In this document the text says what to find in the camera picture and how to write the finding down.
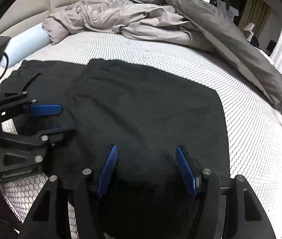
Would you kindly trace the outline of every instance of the yellow curtain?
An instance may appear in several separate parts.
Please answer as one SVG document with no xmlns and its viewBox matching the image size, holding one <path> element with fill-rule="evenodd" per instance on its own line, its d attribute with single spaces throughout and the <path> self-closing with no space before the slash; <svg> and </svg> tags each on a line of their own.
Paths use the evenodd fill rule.
<svg viewBox="0 0 282 239">
<path fill-rule="evenodd" d="M 262 0 L 246 0 L 242 18 L 239 21 L 238 28 L 244 33 L 244 28 L 249 23 L 254 23 L 254 35 L 258 38 L 264 28 L 271 8 Z"/>
</svg>

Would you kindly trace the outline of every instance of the mattress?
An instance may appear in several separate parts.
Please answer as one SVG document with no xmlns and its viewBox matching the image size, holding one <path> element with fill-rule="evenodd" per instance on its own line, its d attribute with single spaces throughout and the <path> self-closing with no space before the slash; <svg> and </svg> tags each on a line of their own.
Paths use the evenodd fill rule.
<svg viewBox="0 0 282 239">
<path fill-rule="evenodd" d="M 119 34 L 78 33 L 26 59 L 87 64 L 97 58 L 152 66 L 214 89 L 225 114 L 231 177 L 242 174 L 247 178 L 276 237 L 282 238 L 282 116 L 261 91 L 223 59 L 180 45 L 131 40 Z M 20 65 L 21 62 L 9 68 L 4 78 Z M 16 133 L 12 120 L 4 122 L 2 128 Z M 0 184 L 7 203 L 21 221 L 47 178 L 39 174 Z M 69 217 L 72 238 L 78 238 L 71 205 Z"/>
</svg>

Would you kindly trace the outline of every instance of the white mattress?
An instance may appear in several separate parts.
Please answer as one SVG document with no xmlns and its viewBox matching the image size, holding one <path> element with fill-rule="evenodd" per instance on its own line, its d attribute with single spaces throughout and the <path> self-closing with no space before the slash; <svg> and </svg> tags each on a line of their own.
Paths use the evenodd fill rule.
<svg viewBox="0 0 282 239">
<path fill-rule="evenodd" d="M 282 116 L 257 88 L 223 59 L 180 45 L 131 40 L 118 34 L 82 32 L 38 50 L 27 60 L 87 64 L 92 58 L 149 65 L 216 90 L 228 130 L 231 177 L 242 174 L 247 178 L 276 237 L 282 238 Z M 9 68 L 5 77 L 20 65 Z M 3 123 L 3 129 L 16 132 L 12 120 Z M 0 185 L 20 220 L 46 180 L 41 174 Z M 78 238 L 71 206 L 69 211 L 72 237 Z"/>
</svg>

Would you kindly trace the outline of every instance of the comforter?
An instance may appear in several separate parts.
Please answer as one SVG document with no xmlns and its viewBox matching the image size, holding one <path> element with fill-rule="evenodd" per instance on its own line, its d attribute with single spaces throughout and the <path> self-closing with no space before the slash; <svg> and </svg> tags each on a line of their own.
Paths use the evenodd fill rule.
<svg viewBox="0 0 282 239">
<path fill-rule="evenodd" d="M 83 0 L 51 13 L 52 42 L 86 29 L 188 45 L 219 54 L 282 108 L 282 74 L 250 45 L 220 10 L 202 0 Z"/>
</svg>

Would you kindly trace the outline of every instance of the white lamp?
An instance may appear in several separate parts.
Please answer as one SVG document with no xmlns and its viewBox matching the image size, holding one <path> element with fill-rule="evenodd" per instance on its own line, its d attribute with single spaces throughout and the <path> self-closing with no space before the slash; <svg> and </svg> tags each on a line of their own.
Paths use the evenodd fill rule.
<svg viewBox="0 0 282 239">
<path fill-rule="evenodd" d="M 252 37 L 254 36 L 254 33 L 252 32 L 252 29 L 254 28 L 255 24 L 254 23 L 249 23 L 246 25 L 246 27 L 244 28 L 245 31 L 248 31 L 249 37 L 246 39 L 248 42 L 251 42 Z"/>
</svg>

